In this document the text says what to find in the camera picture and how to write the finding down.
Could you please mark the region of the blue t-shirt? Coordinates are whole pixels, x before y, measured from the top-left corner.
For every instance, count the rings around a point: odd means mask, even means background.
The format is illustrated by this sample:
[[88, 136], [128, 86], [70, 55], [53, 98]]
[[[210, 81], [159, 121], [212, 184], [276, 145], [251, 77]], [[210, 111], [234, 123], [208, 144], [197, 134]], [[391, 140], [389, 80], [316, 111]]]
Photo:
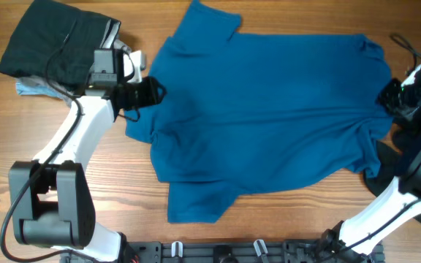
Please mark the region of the blue t-shirt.
[[241, 195], [288, 191], [346, 168], [374, 177], [392, 119], [391, 81], [362, 34], [239, 32], [241, 18], [193, 1], [150, 69], [163, 101], [126, 134], [151, 146], [171, 223], [214, 223]]

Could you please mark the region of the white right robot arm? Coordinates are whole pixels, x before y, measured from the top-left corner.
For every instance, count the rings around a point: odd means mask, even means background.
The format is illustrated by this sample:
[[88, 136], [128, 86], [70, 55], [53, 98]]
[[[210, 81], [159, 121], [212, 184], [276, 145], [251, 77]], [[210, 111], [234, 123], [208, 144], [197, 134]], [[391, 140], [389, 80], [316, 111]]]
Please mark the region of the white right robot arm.
[[[421, 64], [404, 81], [391, 82], [378, 103], [389, 114], [412, 121], [421, 110]], [[421, 215], [421, 134], [395, 165], [388, 187], [362, 212], [326, 230], [312, 245], [315, 262], [371, 262], [386, 236]]]

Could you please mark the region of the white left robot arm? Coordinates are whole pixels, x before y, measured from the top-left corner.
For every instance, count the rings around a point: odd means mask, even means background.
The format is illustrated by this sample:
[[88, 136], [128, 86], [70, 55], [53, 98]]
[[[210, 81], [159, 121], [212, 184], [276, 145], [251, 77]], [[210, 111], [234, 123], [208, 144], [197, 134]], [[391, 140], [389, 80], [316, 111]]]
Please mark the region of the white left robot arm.
[[132, 253], [125, 237], [96, 221], [85, 170], [120, 110], [159, 104], [165, 88], [154, 77], [138, 83], [84, 85], [68, 98], [72, 108], [49, 144], [31, 161], [9, 171], [11, 205], [0, 231], [3, 255], [20, 262], [6, 245], [8, 225], [22, 245], [52, 249], [90, 262], [122, 262]]

